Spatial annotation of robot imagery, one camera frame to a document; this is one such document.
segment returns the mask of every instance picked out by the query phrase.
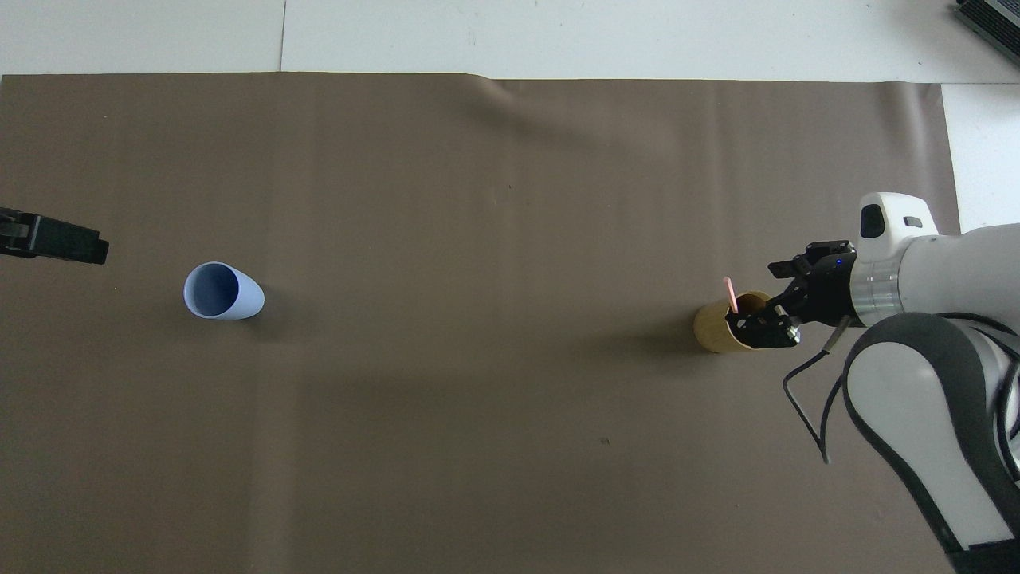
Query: wooden cup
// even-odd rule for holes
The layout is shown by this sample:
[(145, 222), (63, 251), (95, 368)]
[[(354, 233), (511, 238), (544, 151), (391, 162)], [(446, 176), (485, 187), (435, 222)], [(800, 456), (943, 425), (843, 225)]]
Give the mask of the wooden cup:
[[(746, 292), (736, 298), (736, 308), (740, 313), (754, 313), (765, 309), (765, 303), (770, 299), (761, 292)], [(726, 323), (728, 313), (729, 300), (719, 300), (698, 311), (695, 316), (695, 338), (701, 347), (712, 353), (759, 351), (736, 341)]]

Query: white floor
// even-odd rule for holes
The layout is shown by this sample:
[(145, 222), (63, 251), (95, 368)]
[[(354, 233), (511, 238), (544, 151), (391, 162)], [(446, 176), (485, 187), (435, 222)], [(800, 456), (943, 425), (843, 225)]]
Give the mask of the white floor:
[(950, 0), (0, 0), (0, 73), (464, 71), (947, 84), (964, 229), (1020, 221), (1020, 67)]

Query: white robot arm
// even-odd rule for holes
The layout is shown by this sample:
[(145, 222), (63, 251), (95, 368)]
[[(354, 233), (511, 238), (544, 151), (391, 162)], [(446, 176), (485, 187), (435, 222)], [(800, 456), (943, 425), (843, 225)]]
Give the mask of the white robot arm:
[[(960, 573), (1020, 573), (1017, 268), (1020, 223), (942, 236), (923, 200), (871, 193), (858, 248), (812, 243), (771, 263), (773, 275), (794, 278), (787, 290), (726, 317), (759, 349), (797, 345), (811, 321), (868, 328), (840, 378), (847, 409)], [(824, 456), (824, 431), (787, 395)]]

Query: black cable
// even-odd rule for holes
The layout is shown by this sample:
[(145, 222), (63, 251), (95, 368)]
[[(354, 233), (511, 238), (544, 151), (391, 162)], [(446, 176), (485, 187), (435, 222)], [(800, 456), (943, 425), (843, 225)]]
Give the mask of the black cable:
[(811, 438), (814, 439), (815, 446), (818, 447), (818, 452), (822, 455), (822, 461), (824, 461), (826, 465), (829, 464), (828, 453), (825, 449), (825, 432), (828, 427), (828, 415), (829, 411), (832, 410), (832, 404), (835, 402), (835, 396), (838, 395), (839, 389), (843, 388), (843, 379), (837, 380), (835, 384), (832, 385), (832, 389), (829, 390), (828, 398), (825, 400), (825, 408), (822, 410), (821, 432), (815, 430), (815, 426), (811, 424), (811, 420), (808, 419), (808, 415), (804, 412), (800, 402), (797, 401), (797, 398), (794, 397), (794, 394), (789, 390), (789, 381), (794, 377), (813, 367), (822, 359), (825, 359), (825, 356), (828, 354), (829, 353), (825, 350), (818, 352), (818, 355), (812, 357), (782, 378), (782, 393), (786, 394), (786, 399), (789, 400), (789, 404), (793, 405), (794, 410), (797, 411), (797, 416), (801, 418), (804, 426), (808, 429), (808, 432), (811, 433)]
[(811, 424), (811, 421), (808, 419), (808, 415), (804, 412), (801, 404), (797, 401), (797, 398), (794, 397), (793, 392), (789, 390), (789, 381), (794, 377), (813, 367), (815, 363), (825, 359), (825, 356), (827, 356), (832, 348), (835, 347), (836, 342), (839, 341), (844, 331), (846, 331), (847, 327), (850, 326), (851, 321), (852, 319), (850, 317), (844, 317), (836, 328), (832, 330), (832, 334), (829, 335), (828, 341), (825, 342), (824, 346), (822, 346), (822, 351), (818, 352), (817, 355), (804, 362), (803, 365), (794, 369), (782, 378), (782, 393), (786, 394), (786, 399), (789, 400), (789, 404), (793, 405), (794, 410), (797, 411), (797, 416), (801, 418), (801, 422), (804, 423), (808, 432), (811, 433), (811, 438), (814, 439), (815, 446), (818, 447), (818, 452), (822, 454), (822, 461), (824, 461), (826, 465), (829, 464), (828, 451), (825, 448), (825, 433), (828, 429), (828, 416), (829, 412), (832, 411), (832, 404), (835, 402), (835, 396), (838, 395), (839, 389), (843, 388), (843, 377), (836, 380), (835, 384), (832, 385), (832, 388), (829, 389), (828, 397), (825, 399), (825, 407), (822, 409), (821, 432), (815, 430), (814, 425)]
[(1010, 440), (1013, 440), (1020, 434), (1020, 416), (1017, 416), (1016, 420), (1013, 421), (1013, 428), (1010, 429)]
[(1009, 333), (1010, 335), (1016, 335), (1016, 331), (1010, 329), (1006, 325), (996, 321), (994, 319), (988, 319), (987, 317), (976, 315), (973, 313), (939, 313), (938, 317), (942, 319), (962, 319), (964, 321), (973, 321), (974, 323), (980, 323), (982, 325), (987, 325), (997, 331), (1002, 331), (1004, 333)]
[(996, 438), (999, 439), (999, 450), (1003, 456), (1003, 462), (1006, 463), (1006, 470), (1009, 471), (1010, 476), (1013, 478), (1013, 482), (1020, 480), (1020, 468), (1017, 467), (1016, 459), (1013, 457), (1013, 450), (1010, 449), (1010, 437), (1006, 429), (1006, 413), (1009, 410), (1010, 404), (1010, 389), (1013, 387), (1013, 382), (1017, 379), (1017, 368), (1016, 362), (1013, 362), (1010, 368), (1010, 373), (1007, 376), (1006, 384), (999, 389), (999, 397), (996, 398), (996, 403), (998, 403), (997, 413), (996, 413)]

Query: brown mat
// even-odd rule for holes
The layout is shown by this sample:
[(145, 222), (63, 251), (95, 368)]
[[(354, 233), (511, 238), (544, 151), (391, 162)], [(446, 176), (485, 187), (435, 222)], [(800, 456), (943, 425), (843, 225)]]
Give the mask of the brown mat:
[[(827, 329), (690, 331), (866, 192), (956, 232), (937, 86), (5, 76), (0, 114), (0, 204), (111, 243), (0, 260), (3, 572), (950, 572), (842, 406), (826, 467), (786, 404)], [(191, 316), (206, 260), (263, 313)]]

